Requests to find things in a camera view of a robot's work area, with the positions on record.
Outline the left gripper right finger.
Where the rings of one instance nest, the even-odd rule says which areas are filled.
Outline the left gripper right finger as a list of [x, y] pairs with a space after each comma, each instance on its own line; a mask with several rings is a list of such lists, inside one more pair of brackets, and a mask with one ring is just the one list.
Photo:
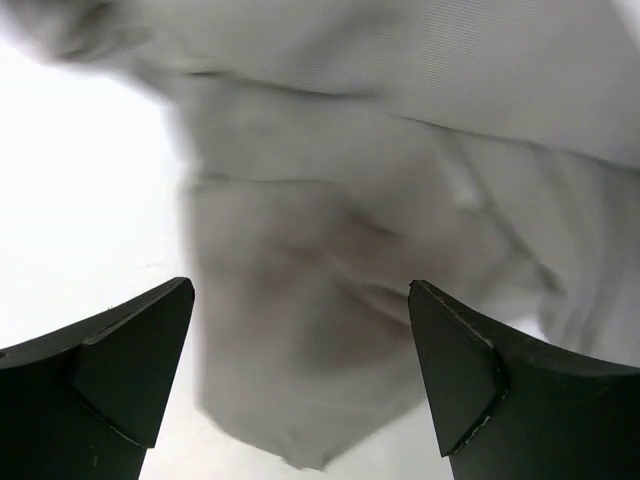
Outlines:
[[459, 480], [639, 475], [639, 371], [543, 342], [425, 281], [411, 328], [440, 453]]

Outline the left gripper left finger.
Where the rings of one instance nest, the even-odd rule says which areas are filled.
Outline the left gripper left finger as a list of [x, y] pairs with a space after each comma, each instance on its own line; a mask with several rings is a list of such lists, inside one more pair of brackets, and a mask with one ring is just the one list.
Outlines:
[[1, 351], [1, 476], [139, 477], [194, 306], [190, 279]]

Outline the grey trousers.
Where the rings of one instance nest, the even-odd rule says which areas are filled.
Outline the grey trousers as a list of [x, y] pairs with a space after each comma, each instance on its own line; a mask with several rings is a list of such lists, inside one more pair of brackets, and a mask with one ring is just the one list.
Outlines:
[[639, 47], [614, 1], [15, 1], [172, 106], [201, 404], [321, 469], [420, 403], [411, 281], [639, 362]]

